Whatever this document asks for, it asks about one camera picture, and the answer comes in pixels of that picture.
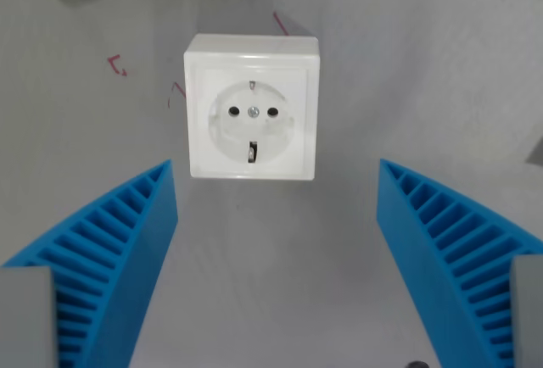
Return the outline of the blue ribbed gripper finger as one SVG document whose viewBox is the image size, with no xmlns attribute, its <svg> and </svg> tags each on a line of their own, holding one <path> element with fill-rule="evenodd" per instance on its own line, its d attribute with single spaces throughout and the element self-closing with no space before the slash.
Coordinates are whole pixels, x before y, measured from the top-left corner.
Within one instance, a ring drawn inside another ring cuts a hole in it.
<svg viewBox="0 0 543 368">
<path fill-rule="evenodd" d="M 6 262 L 52 273 L 59 367 L 129 366 L 176 225 L 174 176 L 166 160 Z"/>
<path fill-rule="evenodd" d="M 386 159 L 377 222 L 444 367 L 513 367 L 512 262 L 542 241 L 472 199 Z"/>
</svg>

